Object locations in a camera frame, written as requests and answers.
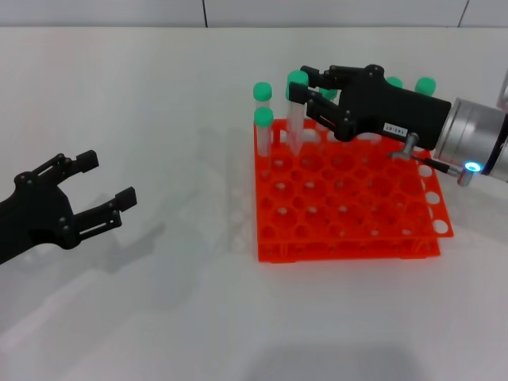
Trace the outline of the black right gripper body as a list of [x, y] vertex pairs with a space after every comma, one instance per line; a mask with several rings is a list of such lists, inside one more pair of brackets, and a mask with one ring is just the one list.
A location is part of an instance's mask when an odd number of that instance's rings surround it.
[[437, 145], [451, 103], [389, 84], [378, 65], [335, 67], [341, 90], [335, 113], [335, 137], [351, 141], [361, 133], [377, 133], [403, 141], [418, 135], [418, 146]]

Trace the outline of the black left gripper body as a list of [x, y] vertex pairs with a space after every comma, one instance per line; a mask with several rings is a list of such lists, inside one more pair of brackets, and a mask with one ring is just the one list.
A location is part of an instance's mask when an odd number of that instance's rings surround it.
[[1, 262], [39, 244], [75, 248], [79, 235], [67, 196], [30, 172], [14, 179], [15, 191], [1, 202]]

